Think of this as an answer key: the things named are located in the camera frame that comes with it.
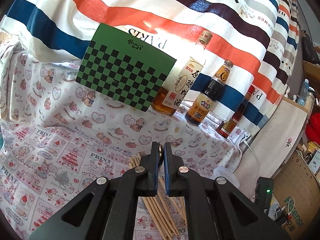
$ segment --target wooden edge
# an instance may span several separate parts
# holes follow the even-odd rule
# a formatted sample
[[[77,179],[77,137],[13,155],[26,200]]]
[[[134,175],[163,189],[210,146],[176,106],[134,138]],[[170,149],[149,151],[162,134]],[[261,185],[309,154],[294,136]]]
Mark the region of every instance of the wooden edge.
[[[298,103],[292,101],[291,99],[289,98],[286,98],[286,97],[283,97],[282,98],[284,101],[296,106],[297,108],[301,109],[302,111],[305,111],[306,113],[308,113],[308,109],[304,108],[303,106],[299,105]]]

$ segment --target blue plastic bottle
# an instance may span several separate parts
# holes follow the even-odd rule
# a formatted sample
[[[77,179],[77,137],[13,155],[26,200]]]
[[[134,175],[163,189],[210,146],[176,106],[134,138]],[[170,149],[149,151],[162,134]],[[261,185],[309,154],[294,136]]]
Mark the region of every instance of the blue plastic bottle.
[[[301,106],[304,106],[306,103],[308,89],[309,89],[309,80],[305,79],[304,82],[302,83],[300,96],[299,96],[299,100],[298,100],[298,104]]]

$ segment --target metal rivet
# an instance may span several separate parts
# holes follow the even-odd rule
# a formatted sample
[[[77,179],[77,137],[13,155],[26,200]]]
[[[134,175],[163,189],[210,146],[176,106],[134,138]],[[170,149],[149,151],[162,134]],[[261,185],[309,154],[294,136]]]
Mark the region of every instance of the metal rivet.
[[[181,173],[187,173],[189,171],[189,168],[186,166],[181,166],[181,167],[179,167],[179,171]]]
[[[135,172],[137,173],[142,173],[144,172],[146,169],[143,166],[138,166],[134,169]]]
[[[97,178],[97,184],[99,185],[105,184],[106,182],[107,182],[107,178],[105,177]]]
[[[226,184],[227,180],[224,177],[217,177],[217,183],[220,185]]]

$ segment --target cardboard box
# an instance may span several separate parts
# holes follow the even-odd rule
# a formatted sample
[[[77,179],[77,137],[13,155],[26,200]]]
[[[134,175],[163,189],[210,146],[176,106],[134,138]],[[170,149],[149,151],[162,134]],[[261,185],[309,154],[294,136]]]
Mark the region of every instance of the cardboard box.
[[[320,152],[317,150],[315,155],[313,156],[311,162],[308,164],[308,167],[313,172],[313,174],[317,174],[320,168]]]
[[[320,208],[318,181],[301,156],[292,154],[274,179],[274,196],[281,207],[286,205],[292,217],[285,225],[292,240],[298,240]]]

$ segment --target amber liquid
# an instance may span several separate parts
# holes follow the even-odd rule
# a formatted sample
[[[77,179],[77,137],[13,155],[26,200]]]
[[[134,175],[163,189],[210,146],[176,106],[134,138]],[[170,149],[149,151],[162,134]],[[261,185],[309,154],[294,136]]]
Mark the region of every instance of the amber liquid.
[[[171,107],[168,107],[168,106],[164,106],[162,104],[162,102],[165,99],[165,97],[167,96],[168,92],[169,92],[168,90],[161,87],[159,89],[157,95],[153,99],[151,106],[153,109],[160,112],[161,114],[166,114],[166,115],[172,116],[177,110],[173,109]]]

